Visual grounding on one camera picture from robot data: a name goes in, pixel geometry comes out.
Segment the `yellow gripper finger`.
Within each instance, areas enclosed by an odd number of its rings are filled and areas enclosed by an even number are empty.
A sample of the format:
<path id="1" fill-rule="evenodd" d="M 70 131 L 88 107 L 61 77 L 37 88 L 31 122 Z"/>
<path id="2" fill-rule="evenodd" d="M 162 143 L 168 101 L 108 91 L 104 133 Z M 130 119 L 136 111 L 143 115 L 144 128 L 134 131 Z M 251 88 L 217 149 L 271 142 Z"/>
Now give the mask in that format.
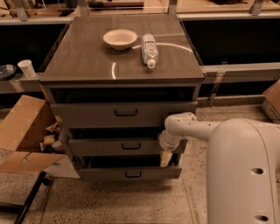
<path id="1" fill-rule="evenodd" d="M 172 159 L 172 153 L 170 151 L 162 150 L 160 154 L 160 166 L 162 168 L 167 167 Z"/>

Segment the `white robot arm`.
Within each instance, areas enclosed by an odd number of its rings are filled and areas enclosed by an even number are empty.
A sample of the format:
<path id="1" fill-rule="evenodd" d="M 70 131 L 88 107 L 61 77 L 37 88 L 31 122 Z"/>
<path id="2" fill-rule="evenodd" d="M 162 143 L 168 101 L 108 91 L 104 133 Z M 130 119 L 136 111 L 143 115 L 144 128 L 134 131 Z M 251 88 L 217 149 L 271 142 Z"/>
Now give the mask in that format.
<path id="1" fill-rule="evenodd" d="M 170 115 L 158 137 L 162 167 L 187 137 L 207 142 L 207 224 L 280 224 L 279 125 L 245 118 L 199 121 L 190 112 Z"/>

